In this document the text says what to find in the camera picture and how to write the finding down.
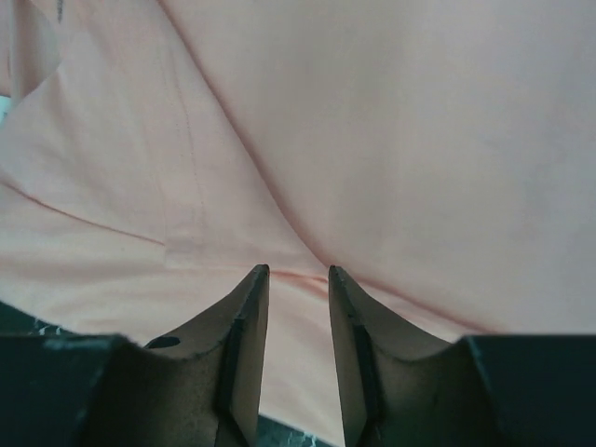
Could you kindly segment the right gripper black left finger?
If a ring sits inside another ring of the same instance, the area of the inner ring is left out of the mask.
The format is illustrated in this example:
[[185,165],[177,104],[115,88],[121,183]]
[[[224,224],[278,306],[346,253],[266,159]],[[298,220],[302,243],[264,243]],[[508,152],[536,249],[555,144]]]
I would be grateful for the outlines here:
[[269,268],[175,330],[177,345],[121,344],[95,401],[98,446],[253,446],[264,366]]

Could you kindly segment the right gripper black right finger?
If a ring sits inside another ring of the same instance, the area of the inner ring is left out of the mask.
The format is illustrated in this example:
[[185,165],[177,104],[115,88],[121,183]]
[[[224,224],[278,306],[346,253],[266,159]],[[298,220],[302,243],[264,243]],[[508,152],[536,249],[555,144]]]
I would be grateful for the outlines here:
[[347,446],[498,446],[469,344],[450,344],[329,269],[329,307]]

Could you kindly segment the pink t-shirt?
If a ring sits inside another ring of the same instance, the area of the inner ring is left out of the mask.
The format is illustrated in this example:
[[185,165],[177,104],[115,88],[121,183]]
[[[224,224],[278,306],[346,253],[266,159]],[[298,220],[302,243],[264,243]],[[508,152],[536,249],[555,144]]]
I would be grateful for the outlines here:
[[595,329],[591,1],[5,1],[1,298],[140,344],[271,269],[262,411],[343,430],[327,271],[447,341]]

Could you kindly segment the black marble pattern mat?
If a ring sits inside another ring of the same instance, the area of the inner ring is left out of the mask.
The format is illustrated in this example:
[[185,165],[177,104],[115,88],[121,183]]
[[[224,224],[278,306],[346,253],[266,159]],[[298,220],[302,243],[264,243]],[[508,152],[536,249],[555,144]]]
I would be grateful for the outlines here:
[[[69,336],[73,332],[60,325],[54,325],[40,318],[19,311],[17,308],[1,303],[1,333],[39,336]],[[259,447],[330,447],[331,445],[312,433],[287,426],[279,421],[259,415],[257,430]]]

